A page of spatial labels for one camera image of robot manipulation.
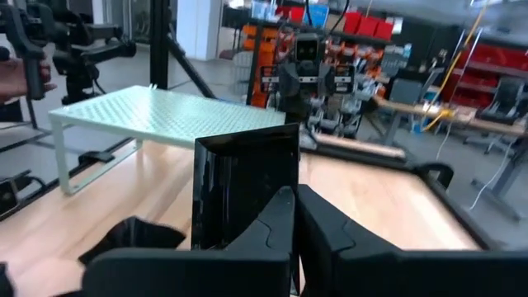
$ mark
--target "metal frame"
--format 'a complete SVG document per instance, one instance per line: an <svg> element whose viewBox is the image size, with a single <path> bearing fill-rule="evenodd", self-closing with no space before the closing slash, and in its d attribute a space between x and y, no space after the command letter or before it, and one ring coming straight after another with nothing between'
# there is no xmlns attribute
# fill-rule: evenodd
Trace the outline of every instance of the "metal frame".
<svg viewBox="0 0 528 297"><path fill-rule="evenodd" d="M519 148L504 167L501 176L498 178L495 186L491 189L484 189L483 196L491 201L495 206L502 211L505 215L514 219L515 221L520 221L524 219L524 214L518 212L515 207L510 205L505 199L505 195L512 187L513 182L517 179L521 173L521 164L526 162L526 155L528 155L528 138L523 138ZM471 185L476 187L479 190L482 190L485 183L479 181L478 179L473 179Z"/></svg>

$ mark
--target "table leg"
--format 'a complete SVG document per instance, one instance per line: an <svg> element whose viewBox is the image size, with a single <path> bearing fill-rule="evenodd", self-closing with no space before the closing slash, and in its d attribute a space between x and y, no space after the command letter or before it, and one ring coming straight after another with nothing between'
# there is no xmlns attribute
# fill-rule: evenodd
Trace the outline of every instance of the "table leg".
<svg viewBox="0 0 528 297"><path fill-rule="evenodd" d="M55 158L57 159L60 189L68 195L72 193L72 187L69 185L69 171L68 164L66 163L63 123L50 119L50 124L55 144Z"/></svg>
<svg viewBox="0 0 528 297"><path fill-rule="evenodd" d="M505 196L512 187L513 182L521 173L521 162L524 158L524 155L526 154L527 149L528 139L524 139L519 146L517 153L504 168L504 171L497 180L495 186L491 189L484 190L482 194L483 197L486 197L488 200L493 202L500 211L515 221L523 219L524 215L515 210L515 208L506 201ZM485 185L483 182L476 179L474 179L471 184L479 190L481 190Z"/></svg>
<svg viewBox="0 0 528 297"><path fill-rule="evenodd" d="M115 157L114 160L102 165L98 168L93 174L81 180L77 185L71 186L69 182L69 170L68 164L66 163L66 148L64 147L64 127L63 123L58 120L50 119L51 127L53 129L53 138L55 144L55 157L57 158L57 169L59 171L59 184L60 189L67 196L72 196L73 194L82 190L85 186L89 185L91 182L95 181L98 177L108 172L115 165L119 164L121 161L128 158L132 153L135 153L143 145L143 141L137 139L136 144L132 149L124 152L119 157Z"/></svg>
<svg viewBox="0 0 528 297"><path fill-rule="evenodd" d="M393 119L391 120L390 127L385 133L382 144L386 146L392 146L394 142L394 137L396 136L396 131L398 130L399 123L402 120L402 114L400 112L394 112Z"/></svg>

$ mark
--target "red drawer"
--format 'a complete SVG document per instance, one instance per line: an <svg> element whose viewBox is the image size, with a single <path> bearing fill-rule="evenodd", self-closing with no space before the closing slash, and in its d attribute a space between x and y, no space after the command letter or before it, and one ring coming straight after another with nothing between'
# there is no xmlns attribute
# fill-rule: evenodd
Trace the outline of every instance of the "red drawer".
<svg viewBox="0 0 528 297"><path fill-rule="evenodd" d="M374 33L376 32L376 27L378 26L379 22L380 22L380 19L376 17L369 17L369 16L362 17L360 21L360 25L357 28L357 34L374 36Z"/></svg>
<svg viewBox="0 0 528 297"><path fill-rule="evenodd" d="M390 40L393 36L394 24L388 23L386 21L380 21L376 27L375 37Z"/></svg>
<svg viewBox="0 0 528 297"><path fill-rule="evenodd" d="M361 14L359 12L347 12L345 15L345 26L343 31L351 34L355 34L357 27L360 25Z"/></svg>

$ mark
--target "wooden table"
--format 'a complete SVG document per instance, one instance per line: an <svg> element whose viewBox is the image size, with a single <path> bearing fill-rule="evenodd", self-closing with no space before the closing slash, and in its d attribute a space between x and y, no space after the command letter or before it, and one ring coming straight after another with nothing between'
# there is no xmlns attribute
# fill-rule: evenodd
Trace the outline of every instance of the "wooden table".
<svg viewBox="0 0 528 297"><path fill-rule="evenodd" d="M389 108L394 111L412 114L417 116L427 116L430 118L436 118L438 112L429 111L426 112L422 105L410 106L408 104L402 104L397 102L391 102L387 99L380 96L373 96L374 101L380 107ZM506 134L517 137L528 137L528 132L526 132L526 123L518 121L514 125L505 125L499 123L493 123L486 120L475 119L476 110L470 107L458 107L457 112L454 118L444 119L448 121L453 121L456 124L467 125L470 128L477 130L486 130L488 132Z"/></svg>
<svg viewBox="0 0 528 297"><path fill-rule="evenodd" d="M372 144L363 148L400 153ZM8 263L17 296L77 290L83 273L78 256L131 215L180 229L189 235L180 248L189 248L193 160L192 150L146 143L77 195L67 197L55 189L1 222L0 262ZM413 175L303 155L299 176L338 209L403 249L479 249Z"/></svg>

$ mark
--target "perforated metal platform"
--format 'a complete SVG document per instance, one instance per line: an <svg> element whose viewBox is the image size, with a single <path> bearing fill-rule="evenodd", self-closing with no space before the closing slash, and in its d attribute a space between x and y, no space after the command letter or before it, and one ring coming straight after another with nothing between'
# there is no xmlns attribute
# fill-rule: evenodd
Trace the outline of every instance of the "perforated metal platform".
<svg viewBox="0 0 528 297"><path fill-rule="evenodd" d="M137 150L143 140L193 148L196 138L283 125L285 114L135 86L50 111L49 120L57 148L60 184L64 192L73 194ZM123 158L108 163L90 181L70 188L67 169L61 164L66 124L132 137L139 145Z"/></svg>

